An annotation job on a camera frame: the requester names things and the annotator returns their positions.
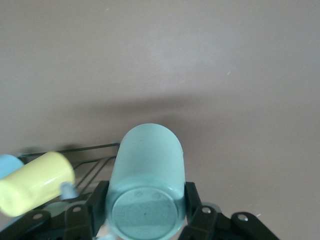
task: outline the black wire rack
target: black wire rack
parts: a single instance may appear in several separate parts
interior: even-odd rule
[[[116,148],[119,149],[120,143],[111,143],[111,144],[104,144],[104,145],[96,145],[96,146],[89,146],[89,147],[80,147],[80,148],[72,148],[72,149],[64,149],[64,150],[58,150],[55,152],[61,153],[63,155],[75,153],[75,152],[82,152],[82,151],[89,151],[89,150],[97,150],[97,149],[104,149],[104,148]],[[35,158],[38,158],[45,154],[47,152],[37,152],[37,153],[27,153],[27,154],[21,154],[18,158],[26,163],[31,162]],[[73,166],[73,170],[76,171],[80,166],[86,165],[86,164],[92,164],[95,163],[85,174],[80,178],[80,180],[76,183],[75,187],[79,191],[79,194],[83,194],[88,186],[96,179],[96,177],[99,175],[99,173],[102,171],[102,169],[107,165],[107,163],[113,159],[115,159],[117,155],[114,156],[108,156],[108,157],[100,157],[93,160],[84,160],[81,161]],[[84,187],[80,188],[81,184],[88,180],[87,183],[84,185]]]

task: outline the cup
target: cup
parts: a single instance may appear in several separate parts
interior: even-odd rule
[[[23,167],[23,165],[24,163],[15,156],[8,154],[0,155],[0,179]]]
[[[60,195],[60,185],[75,182],[70,162],[58,152],[47,152],[0,180],[0,211],[22,215]]]
[[[106,195],[107,223],[121,238],[165,240],[185,218],[185,168],[178,138],[147,123],[123,138]]]

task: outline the wire rack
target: wire rack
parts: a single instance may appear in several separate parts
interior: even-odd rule
[[[61,153],[63,155],[67,155],[67,154],[72,154],[76,152],[83,152],[83,151],[97,150],[97,149],[109,149],[109,148],[115,148],[118,151],[119,146],[120,146],[120,143],[111,143],[111,144],[96,145],[96,146],[89,146],[89,147],[58,150],[55,152]],[[46,152],[21,154],[18,158],[26,164],[42,156],[45,153]],[[116,157],[117,155],[104,156],[104,157],[100,157],[92,160],[81,160],[80,162],[72,164],[73,170],[75,171],[75,173],[77,173],[77,170],[80,168],[80,166],[94,164],[93,166],[89,167],[88,171],[84,173],[84,175],[80,176],[77,183],[75,184],[75,187],[77,188],[80,195],[86,192],[90,184],[97,178],[97,176],[102,171],[102,169],[107,165],[107,163],[115,159]]]

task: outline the gray surface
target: gray surface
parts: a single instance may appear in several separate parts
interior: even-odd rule
[[[1,1],[0,154],[163,124],[204,202],[318,239],[319,26],[318,0]]]

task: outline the yellow cup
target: yellow cup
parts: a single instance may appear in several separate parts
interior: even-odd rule
[[[73,167],[61,153],[47,152],[0,180],[0,211],[22,215],[58,197],[64,182],[75,182]]]

